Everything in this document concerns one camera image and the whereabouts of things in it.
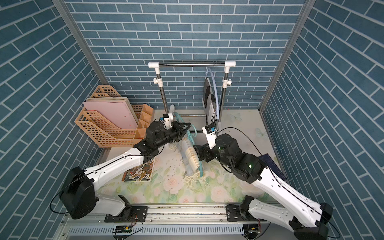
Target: metal frame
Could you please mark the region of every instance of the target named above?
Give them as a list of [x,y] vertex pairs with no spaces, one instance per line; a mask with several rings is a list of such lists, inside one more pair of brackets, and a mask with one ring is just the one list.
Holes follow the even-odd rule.
[[219,120],[221,121],[221,113],[223,112],[224,108],[224,99],[225,99],[225,93],[227,91],[227,86],[231,85],[231,81],[228,80],[228,74],[230,67],[236,66],[236,61],[217,61],[217,62],[176,62],[176,63],[159,63],[159,62],[149,62],[148,67],[154,68],[156,72],[156,78],[154,79],[154,83],[157,83],[160,88],[161,93],[161,99],[163,100],[164,110],[166,114],[169,113],[168,104],[167,104],[167,98],[164,93],[163,88],[163,80],[160,75],[160,68],[173,68],[173,67],[215,67],[215,66],[223,66],[224,67],[224,78],[223,78],[223,86],[222,86],[222,93],[221,93],[221,99],[220,99],[220,107],[219,107]]
[[84,56],[87,58],[92,69],[95,71],[97,77],[99,78],[101,84],[109,85],[108,80],[106,79],[104,72],[102,71],[99,63],[96,61],[91,49],[88,46],[88,43],[85,41],[84,36],[82,35],[79,26],[76,24],[75,19],[73,18],[70,10],[65,4],[64,0],[52,0],[57,11],[60,13],[68,29],[75,38],[80,49],[83,51]]
[[269,100],[269,98],[272,95],[273,89],[276,86],[277,81],[279,80],[279,77],[285,67],[285,64],[287,63],[288,57],[292,52],[293,47],[295,46],[296,40],[299,38],[299,35],[301,33],[301,30],[304,27],[304,23],[308,18],[308,15],[310,14],[312,7],[314,5],[316,0],[306,0],[303,7],[301,8],[299,18],[297,19],[297,22],[295,24],[295,27],[292,30],[291,36],[288,40],[288,43],[284,49],[284,52],[281,56],[281,59],[279,61],[279,65],[276,68],[275,73],[273,74],[271,83],[265,93],[265,96],[263,98],[263,101],[260,105],[259,111],[262,113],[265,109],[265,106]]
[[[228,222],[226,206],[228,203],[217,204],[146,204],[148,206],[146,221],[144,227],[153,228],[169,225],[172,227],[233,227],[233,225],[241,224],[257,224],[258,222]],[[53,237],[53,240],[65,240],[70,235],[73,228],[108,228],[117,225],[127,225],[127,223],[106,223],[104,222],[105,214],[88,214],[85,217],[73,220],[66,214]],[[224,234],[234,234],[234,232],[224,232]]]

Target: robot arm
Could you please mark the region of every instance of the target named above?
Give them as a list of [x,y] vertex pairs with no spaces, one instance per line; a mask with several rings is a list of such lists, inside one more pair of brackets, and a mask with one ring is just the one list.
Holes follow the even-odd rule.
[[165,129],[163,122],[154,121],[146,130],[146,138],[122,155],[85,170],[71,169],[59,194],[71,217],[79,219],[89,213],[119,215],[127,207],[127,200],[96,191],[125,171],[151,160],[165,144],[180,141],[189,128],[190,123],[174,121]]
[[213,126],[204,127],[203,132],[208,143],[194,146],[201,161],[217,159],[237,178],[262,189],[285,207],[265,204],[247,196],[239,208],[245,219],[269,220],[293,231],[298,239],[327,238],[326,224],[333,210],[329,204],[319,204],[299,193],[276,176],[263,160],[242,152],[237,141],[229,134],[217,136]]

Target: orange plastic file organizer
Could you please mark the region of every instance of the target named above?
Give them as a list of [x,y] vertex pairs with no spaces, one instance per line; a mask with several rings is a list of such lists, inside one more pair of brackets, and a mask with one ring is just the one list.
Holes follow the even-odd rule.
[[[99,85],[91,98],[121,97],[110,85]],[[75,123],[78,125],[99,147],[133,147],[146,135],[146,128],[153,121],[154,110],[147,104],[132,105],[139,119],[137,129],[121,129],[116,127],[97,111],[81,110]]]

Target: blue brick wallpaper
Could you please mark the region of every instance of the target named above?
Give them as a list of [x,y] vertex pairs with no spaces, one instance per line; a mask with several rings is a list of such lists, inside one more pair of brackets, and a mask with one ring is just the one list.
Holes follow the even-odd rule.
[[334,206],[344,239],[384,239],[383,56],[383,1],[317,0],[263,113],[290,183]]
[[51,239],[49,202],[100,153],[73,122],[98,78],[51,0],[0,6],[0,239]]
[[[226,108],[257,108],[305,0],[67,0],[111,85],[163,107],[150,61],[236,60]],[[205,68],[162,69],[168,104],[202,107]],[[215,68],[219,79],[223,68]]]

